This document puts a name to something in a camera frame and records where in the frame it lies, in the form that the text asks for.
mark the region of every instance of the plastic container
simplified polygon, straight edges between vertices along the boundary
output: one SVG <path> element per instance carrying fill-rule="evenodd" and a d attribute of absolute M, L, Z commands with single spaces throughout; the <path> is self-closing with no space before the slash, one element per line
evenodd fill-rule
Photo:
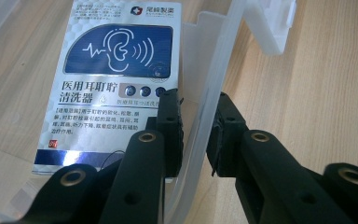
<path fill-rule="evenodd" d="M 201 1 L 194 0 L 182 2 L 201 4 Z M 202 9 L 196 23 L 185 18 L 182 28 L 183 85 L 180 92 L 185 98 L 182 104 L 185 149 L 179 176 L 166 184 L 165 223 L 183 223 L 191 207 L 212 128 L 214 111 L 242 18 L 245 18 L 265 53 L 279 54 L 284 50 L 296 11 L 296 0 L 232 0 L 230 3 L 214 1 L 212 5 L 216 10 Z M 5 178 L 1 184 L 13 183 L 14 186 L 8 188 L 11 192 L 8 195 L 12 195 L 11 198 L 0 198 L 0 202 L 7 202 L 7 206 L 0 206 L 0 221 L 19 218 L 26 212 L 34 195 L 46 181 L 31 175 L 34 154 L 23 155 L 21 151 L 6 151 L 9 147 L 25 147 L 21 145 L 21 141 L 16 140 L 19 138 L 24 142 L 36 143 L 40 130 L 33 129 L 36 134 L 31 135 L 28 128 L 33 127 L 33 122 L 43 122 L 43 115 L 34 114 L 32 107 L 39 106 L 37 102 L 41 97 L 40 88 L 49 87 L 51 82 L 40 84 L 45 79 L 33 73 L 37 68 L 29 69 L 9 72 L 7 78 L 0 79 L 0 136 L 5 136 L 0 137 L 0 161 L 7 160 L 18 169 L 17 173 L 13 172 L 13 176 L 7 177 L 5 173 L 11 171 L 0 166 L 0 177 Z M 35 88 L 29 83 L 30 79 L 34 79 L 33 82 L 40 86 Z M 6 82 L 18 85 L 16 91 L 1 90 Z M 23 96 L 22 90 L 28 91 L 33 97 L 29 99 Z M 27 100 L 29 104 L 34 105 L 27 109 L 17 107 L 17 101 Z M 32 147 L 36 152 L 36 144 L 26 147 Z"/>

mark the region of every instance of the wooden table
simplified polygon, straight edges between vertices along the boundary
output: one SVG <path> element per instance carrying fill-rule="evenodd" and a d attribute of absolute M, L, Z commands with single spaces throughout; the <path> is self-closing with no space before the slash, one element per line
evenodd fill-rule
<path fill-rule="evenodd" d="M 229 6 L 183 2 L 192 22 Z M 23 0 L 0 30 L 0 211 L 30 178 L 71 5 Z M 243 22 L 224 91 L 251 129 L 276 135 L 305 167 L 358 165 L 358 1 L 297 0 L 282 56 L 263 55 Z M 211 171 L 205 160 L 186 223 L 246 223 L 234 179 Z"/>

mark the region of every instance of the product package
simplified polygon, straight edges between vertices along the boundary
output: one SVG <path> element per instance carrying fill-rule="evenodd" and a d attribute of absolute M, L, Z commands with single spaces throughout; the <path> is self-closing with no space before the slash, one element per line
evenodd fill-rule
<path fill-rule="evenodd" d="M 177 88 L 181 5 L 75 0 L 34 161 L 35 174 L 123 157 Z"/>

